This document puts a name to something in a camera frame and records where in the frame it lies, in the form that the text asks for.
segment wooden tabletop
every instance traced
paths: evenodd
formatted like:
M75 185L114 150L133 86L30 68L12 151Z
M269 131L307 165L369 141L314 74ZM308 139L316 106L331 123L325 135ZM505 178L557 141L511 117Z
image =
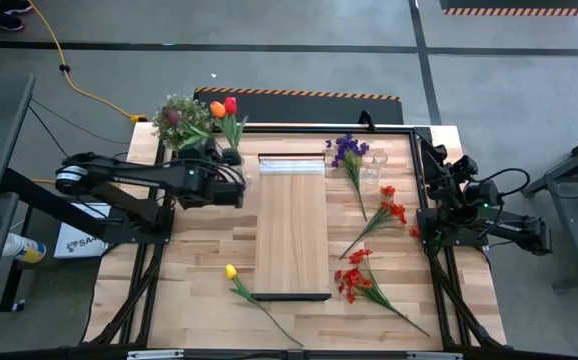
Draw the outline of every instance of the wooden tabletop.
M434 144L447 147L448 161L462 156L455 126L432 126ZM158 146L151 124L134 130L128 161L153 163ZM295 345L252 305L229 291L231 281L224 266L233 264L243 283L253 289L256 222L259 208L258 153L322 152L327 134L244 134L240 152L245 158L248 187L242 209L207 206L176 209L171 243L165 247L149 336L150 348L247 348L286 349ZM380 287L392 305L432 336L427 337L380 306L356 301L348 304L333 281L334 271L348 268L337 257L364 227L353 189L342 171L327 166L325 174L330 288L333 297L324 302L265 303L274 318L305 349L331 350L440 350L442 349L429 263L417 239L408 230L415 225L419 207L408 137L404 135L357 135L371 151L385 151L389 160L379 184L362 184L368 216L378 205L379 186L396 188L395 202L406 208L408 225L381 230L358 248L371 249L370 261ZM371 160L371 151L364 161ZM327 152L327 163L333 155ZM147 189L123 186L136 197ZM124 302L129 289L136 246L120 245L100 266L95 285L91 319L85 340L92 339ZM483 326L505 343L496 295L486 259L470 248L456 248L463 297ZM137 314L142 312L142 302ZM453 306L448 306L454 338L458 339ZM134 335L140 316L136 316Z

